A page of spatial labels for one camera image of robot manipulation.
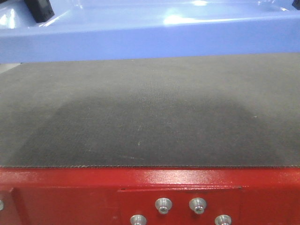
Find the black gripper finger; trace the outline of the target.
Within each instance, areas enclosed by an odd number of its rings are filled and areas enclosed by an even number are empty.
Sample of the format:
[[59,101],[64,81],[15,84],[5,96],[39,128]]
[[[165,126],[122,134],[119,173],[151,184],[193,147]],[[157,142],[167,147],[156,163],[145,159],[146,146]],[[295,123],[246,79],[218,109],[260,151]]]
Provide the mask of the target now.
[[47,22],[55,13],[49,0],[24,0],[37,23]]

